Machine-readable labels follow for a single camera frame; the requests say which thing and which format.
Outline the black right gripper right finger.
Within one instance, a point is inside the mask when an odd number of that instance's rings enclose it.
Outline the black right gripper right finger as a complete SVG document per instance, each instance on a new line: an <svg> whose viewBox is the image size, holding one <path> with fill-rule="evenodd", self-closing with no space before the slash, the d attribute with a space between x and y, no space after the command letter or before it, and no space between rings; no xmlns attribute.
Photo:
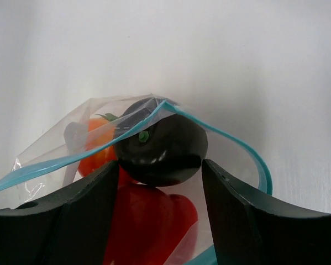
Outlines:
<svg viewBox="0 0 331 265"><path fill-rule="evenodd" d="M267 195L211 160L202 180L218 264L331 264L331 214Z"/></svg>

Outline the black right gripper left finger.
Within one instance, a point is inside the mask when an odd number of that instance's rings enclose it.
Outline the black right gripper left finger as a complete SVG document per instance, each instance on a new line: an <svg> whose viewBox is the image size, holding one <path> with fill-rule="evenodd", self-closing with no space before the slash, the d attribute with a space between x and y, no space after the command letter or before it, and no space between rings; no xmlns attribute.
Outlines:
<svg viewBox="0 0 331 265"><path fill-rule="evenodd" d="M0 210L0 264L102 264L119 164L16 209Z"/></svg>

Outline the red fake pepper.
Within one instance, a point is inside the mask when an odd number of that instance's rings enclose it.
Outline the red fake pepper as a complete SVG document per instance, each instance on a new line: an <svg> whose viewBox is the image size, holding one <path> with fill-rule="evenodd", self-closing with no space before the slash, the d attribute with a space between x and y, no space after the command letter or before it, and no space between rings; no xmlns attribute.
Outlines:
<svg viewBox="0 0 331 265"><path fill-rule="evenodd" d="M139 184L120 169L104 264L184 264L195 251L195 205Z"/></svg>

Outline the clear zip top bag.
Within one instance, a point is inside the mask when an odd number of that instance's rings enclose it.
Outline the clear zip top bag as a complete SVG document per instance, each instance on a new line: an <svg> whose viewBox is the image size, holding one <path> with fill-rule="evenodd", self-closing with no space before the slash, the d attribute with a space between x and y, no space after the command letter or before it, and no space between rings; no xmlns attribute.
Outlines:
<svg viewBox="0 0 331 265"><path fill-rule="evenodd" d="M98 129L103 131L106 130L106 126L114 124L113 140L86 151L88 121L98 118L98 114L106 113L114 114L118 118ZM186 107L170 99L145 95L90 99L64 117L19 155L12 171L0 180L0 210L16 209L24 203L44 197L88 177L111 162L119 164L118 159L109 161L85 177L78 172L82 159L114 146L120 140L140 132L141 129L150 127L153 118L165 118L170 114L189 118L206 131L208 150L204 159L214 160L230 171L242 167L251 174L249 183L252 186L266 194L272 194L270 171L252 147L199 120ZM203 188L202 164L196 174L185 182L154 188L166 194L184 195L195 205L198 213L197 240L193 256L186 263L214 264L216 258Z"/></svg>

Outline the yellow fake bell pepper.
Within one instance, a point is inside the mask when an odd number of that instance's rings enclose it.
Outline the yellow fake bell pepper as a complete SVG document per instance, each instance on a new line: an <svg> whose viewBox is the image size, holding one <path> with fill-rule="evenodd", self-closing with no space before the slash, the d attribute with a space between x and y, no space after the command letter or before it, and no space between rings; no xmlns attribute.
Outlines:
<svg viewBox="0 0 331 265"><path fill-rule="evenodd" d="M88 121L88 137L85 150L89 151L99 146L105 145L113 140L115 125L106 126L106 130L99 130L101 126L116 120L118 117L111 113L98 114L98 118L92 118ZM114 152L113 146L110 146L100 152L82 159L78 166L78 172L82 177L89 175L96 169L103 166L109 161L116 160L117 157Z"/></svg>

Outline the black fake food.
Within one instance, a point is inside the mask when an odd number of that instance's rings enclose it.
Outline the black fake food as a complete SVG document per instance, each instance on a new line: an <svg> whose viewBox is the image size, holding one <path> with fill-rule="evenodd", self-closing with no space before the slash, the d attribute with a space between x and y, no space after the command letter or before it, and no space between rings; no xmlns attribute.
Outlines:
<svg viewBox="0 0 331 265"><path fill-rule="evenodd" d="M153 187L177 185L196 174L208 150L206 131L179 114L155 117L151 126L114 144L122 169Z"/></svg>

